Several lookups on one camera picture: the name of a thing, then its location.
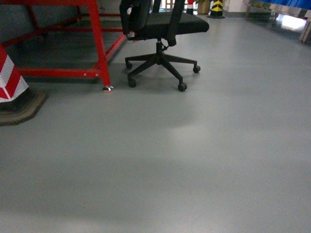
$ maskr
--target chair caster wheel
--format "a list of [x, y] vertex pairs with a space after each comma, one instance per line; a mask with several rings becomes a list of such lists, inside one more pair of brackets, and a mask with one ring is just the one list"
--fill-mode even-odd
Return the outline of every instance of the chair caster wheel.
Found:
[[133, 67], [132, 63], [130, 62], [126, 62], [125, 65], [126, 65], [126, 68], [128, 69], [131, 69]]
[[179, 90], [179, 91], [183, 92], [183, 91], [185, 91], [186, 89], [187, 89], [187, 84], [182, 83], [182, 84], [178, 85], [178, 90]]
[[129, 79], [128, 85], [130, 87], [136, 87], [136, 80], [135, 79]]
[[194, 72], [194, 73], [199, 73], [200, 70], [201, 70], [201, 67], [199, 67], [199, 66], [195, 66], [195, 67], [193, 68], [193, 72]]

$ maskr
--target blue tarp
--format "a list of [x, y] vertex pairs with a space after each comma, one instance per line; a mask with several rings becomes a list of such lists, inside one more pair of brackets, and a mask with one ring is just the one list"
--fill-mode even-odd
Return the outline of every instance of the blue tarp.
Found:
[[258, 0], [285, 6], [299, 7], [311, 10], [311, 0]]

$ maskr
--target chair seat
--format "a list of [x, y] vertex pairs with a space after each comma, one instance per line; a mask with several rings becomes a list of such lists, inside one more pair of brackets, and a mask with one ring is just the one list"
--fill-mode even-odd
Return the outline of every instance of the chair seat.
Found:
[[[137, 32], [141, 39], [166, 38], [171, 12], [150, 13], [146, 25]], [[196, 16], [183, 13], [179, 22], [177, 34], [203, 33], [209, 29], [209, 24]]]

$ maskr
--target chair base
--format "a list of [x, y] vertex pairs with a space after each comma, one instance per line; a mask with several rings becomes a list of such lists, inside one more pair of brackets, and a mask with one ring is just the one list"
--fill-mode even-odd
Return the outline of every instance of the chair base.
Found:
[[197, 61], [164, 54], [164, 51], [166, 49], [167, 47], [163, 46], [161, 40], [158, 40], [158, 42], [156, 43], [156, 53], [125, 58], [126, 67], [128, 69], [132, 68], [132, 64], [130, 63], [130, 61], [145, 61], [143, 64], [141, 64], [139, 67], [137, 67], [128, 74], [127, 78], [130, 87], [136, 86], [136, 81], [132, 78], [133, 76], [157, 64], [164, 66], [172, 75], [174, 75], [179, 80], [178, 85], [179, 91], [185, 91], [187, 89], [187, 85], [183, 83], [183, 77], [171, 65], [171, 62], [193, 64], [194, 65], [193, 71], [195, 73], [198, 73], [200, 71], [200, 67], [197, 65]]

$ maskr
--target yellow and black striped post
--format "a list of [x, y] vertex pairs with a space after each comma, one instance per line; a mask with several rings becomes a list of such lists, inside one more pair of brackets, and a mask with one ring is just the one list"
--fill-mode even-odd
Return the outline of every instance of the yellow and black striped post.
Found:
[[224, 18], [223, 16], [223, 0], [214, 0], [213, 7], [210, 11], [209, 18]]

